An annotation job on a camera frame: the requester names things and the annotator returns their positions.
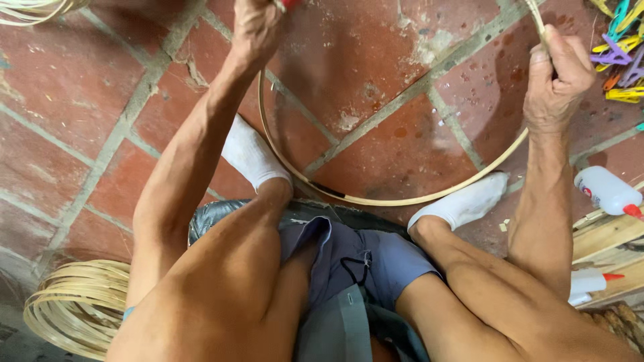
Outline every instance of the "purple clothespin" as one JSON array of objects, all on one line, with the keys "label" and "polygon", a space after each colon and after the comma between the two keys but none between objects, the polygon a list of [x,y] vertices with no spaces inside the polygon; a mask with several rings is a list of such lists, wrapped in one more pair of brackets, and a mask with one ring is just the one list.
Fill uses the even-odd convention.
[{"label": "purple clothespin", "polygon": [[601,37],[604,38],[606,43],[611,47],[610,50],[601,54],[591,55],[591,61],[599,62],[602,64],[621,64],[627,65],[633,61],[628,54],[626,54],[611,38],[606,34],[602,34]]},{"label": "purple clothespin", "polygon": [[617,84],[622,88],[627,88],[631,84],[637,82],[638,79],[644,77],[644,68],[640,66],[644,57],[644,46],[639,46],[638,52],[635,53],[635,61],[630,65],[629,69],[621,75],[621,79]]}]

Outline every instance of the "hand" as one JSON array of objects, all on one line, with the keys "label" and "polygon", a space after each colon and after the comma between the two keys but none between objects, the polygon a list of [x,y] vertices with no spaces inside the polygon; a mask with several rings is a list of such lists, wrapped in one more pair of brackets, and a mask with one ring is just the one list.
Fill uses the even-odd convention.
[{"label": "hand", "polygon": [[524,115],[532,134],[563,133],[596,74],[579,37],[564,37],[552,25],[545,26],[544,35],[550,56],[542,44],[531,51]]},{"label": "hand", "polygon": [[236,0],[232,50],[259,71],[277,50],[283,16],[272,0]]}]

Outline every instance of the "white sock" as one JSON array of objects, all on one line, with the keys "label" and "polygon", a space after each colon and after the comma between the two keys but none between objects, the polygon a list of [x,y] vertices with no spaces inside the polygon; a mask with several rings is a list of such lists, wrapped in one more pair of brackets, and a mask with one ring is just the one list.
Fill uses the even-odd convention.
[{"label": "white sock", "polygon": [[275,177],[285,178],[291,187],[293,185],[289,172],[279,163],[269,145],[239,115],[235,115],[232,122],[222,157],[251,182],[255,192],[264,181]]},{"label": "white sock", "polygon": [[492,207],[506,192],[506,186],[507,175],[505,173],[492,173],[485,176],[468,187],[418,210],[409,220],[407,231],[416,224],[421,216],[425,215],[442,218],[451,225],[451,230],[454,231],[459,226],[482,218],[492,210]]}]

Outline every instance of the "teal clothespin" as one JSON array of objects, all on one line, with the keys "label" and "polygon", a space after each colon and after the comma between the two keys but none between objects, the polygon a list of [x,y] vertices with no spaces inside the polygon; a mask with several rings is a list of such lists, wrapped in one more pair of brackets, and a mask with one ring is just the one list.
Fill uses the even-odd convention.
[{"label": "teal clothespin", "polygon": [[622,35],[624,33],[628,32],[630,30],[630,27],[635,23],[630,23],[626,29],[622,30],[621,32],[617,32],[617,27],[621,24],[622,21],[624,21],[624,18],[626,18],[626,14],[629,12],[629,5],[630,1],[629,0],[621,0],[620,3],[617,5],[615,8],[615,17],[611,21],[611,23],[608,26],[608,37],[611,38],[612,41],[615,43],[618,42]]}]

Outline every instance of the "glue bottle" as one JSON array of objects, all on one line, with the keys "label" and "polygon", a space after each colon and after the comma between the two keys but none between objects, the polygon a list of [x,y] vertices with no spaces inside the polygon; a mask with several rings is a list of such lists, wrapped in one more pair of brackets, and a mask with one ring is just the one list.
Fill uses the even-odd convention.
[{"label": "glue bottle", "polygon": [[604,167],[584,169],[574,178],[574,185],[607,214],[628,214],[644,221],[639,210],[642,194]]}]

